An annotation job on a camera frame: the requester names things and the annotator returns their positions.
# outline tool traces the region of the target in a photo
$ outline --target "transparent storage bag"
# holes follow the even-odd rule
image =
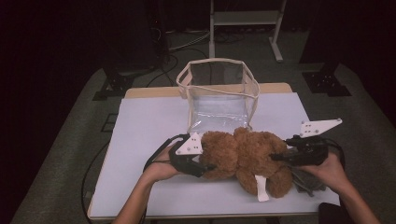
[[[251,129],[260,86],[245,63],[221,58],[191,61],[177,76],[177,85],[189,101],[189,133]]]

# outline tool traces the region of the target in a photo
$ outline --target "forearm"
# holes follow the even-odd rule
[[[137,181],[134,189],[120,210],[113,223],[139,223],[140,218],[149,202],[149,195],[154,182],[147,180],[143,176]]]
[[[363,200],[358,191],[350,184],[339,191],[341,200],[350,217],[357,224],[379,223],[369,205]]]

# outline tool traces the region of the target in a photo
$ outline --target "white metal stand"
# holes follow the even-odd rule
[[[283,62],[282,55],[277,47],[277,37],[282,23],[287,0],[282,0],[280,10],[268,11],[224,11],[216,12],[214,9],[214,0],[210,1],[210,41],[209,41],[209,58],[215,58],[215,26],[217,25],[261,25],[274,24],[275,31],[273,36],[269,37],[271,48],[275,54],[276,61]]]

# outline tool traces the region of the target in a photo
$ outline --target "teddy bear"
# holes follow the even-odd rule
[[[233,134],[206,132],[202,136],[203,153],[199,162],[215,166],[204,178],[223,179],[236,176],[242,188],[258,195],[256,175],[267,178],[266,190],[274,198],[285,196],[292,187],[290,168],[283,161],[273,161],[271,154],[283,153],[287,145],[269,132],[251,132],[237,128]]]

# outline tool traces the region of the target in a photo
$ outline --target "gray carpet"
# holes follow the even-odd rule
[[[324,135],[341,145],[346,154],[346,172],[364,199],[373,208],[382,223],[394,223],[396,219],[396,132],[369,94],[358,76],[344,65],[338,66],[335,75],[346,85],[352,96],[329,97],[324,93],[311,93],[302,72],[317,71],[321,64],[298,64],[307,33],[279,35],[279,48],[284,62],[276,63],[267,40],[268,34],[245,35],[232,44],[217,44],[217,57],[244,61],[259,82],[287,82],[298,92],[306,113],[311,120],[341,118],[343,124]],[[170,34],[172,46],[186,43],[193,35]],[[192,46],[206,55],[207,43]],[[175,69],[169,77],[177,74],[191,60],[203,59],[196,50],[185,49],[173,53],[164,69]],[[162,71],[138,77],[134,87],[146,85]],[[101,148],[110,139],[111,121],[108,116],[118,113],[120,97],[106,101],[93,101],[106,79],[102,69],[92,75],[78,97],[64,126],[58,134],[48,157],[45,159],[33,185],[17,211],[12,223],[88,223],[82,212],[81,184],[87,173],[83,189],[84,206],[88,206],[97,176],[106,155]],[[165,77],[153,81],[150,87],[169,86]],[[281,223],[318,223],[317,216],[282,217]],[[208,220],[160,220],[159,223],[209,223]],[[213,223],[265,223],[264,218],[215,219]]]

